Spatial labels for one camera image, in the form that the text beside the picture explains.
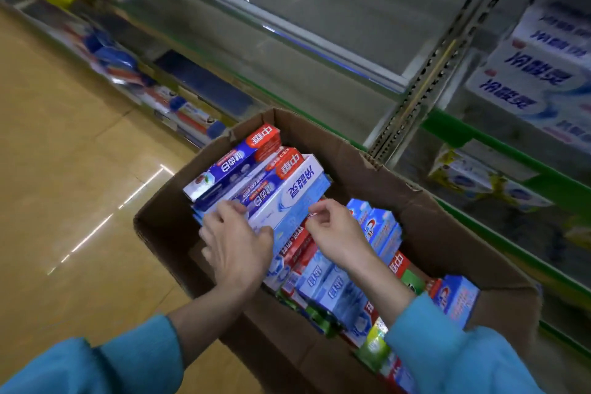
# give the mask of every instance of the blue sleeve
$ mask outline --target blue sleeve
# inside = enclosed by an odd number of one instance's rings
[[[464,332],[426,294],[398,317],[385,340],[420,394],[542,392],[505,338],[486,327]]]
[[[92,348],[82,338],[51,347],[0,387],[0,394],[169,394],[183,381],[176,332],[165,316]]]

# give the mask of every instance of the person's right hand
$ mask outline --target person's right hand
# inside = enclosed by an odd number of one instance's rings
[[[345,271],[359,257],[374,254],[359,223],[349,209],[334,199],[323,199],[309,208],[315,214],[306,222],[306,229],[327,258]]]

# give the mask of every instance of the store aisle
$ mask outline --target store aisle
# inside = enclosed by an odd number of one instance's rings
[[[132,226],[195,154],[98,75],[0,11],[0,384],[71,336],[96,345],[187,301]],[[260,392],[216,343],[181,392]]]

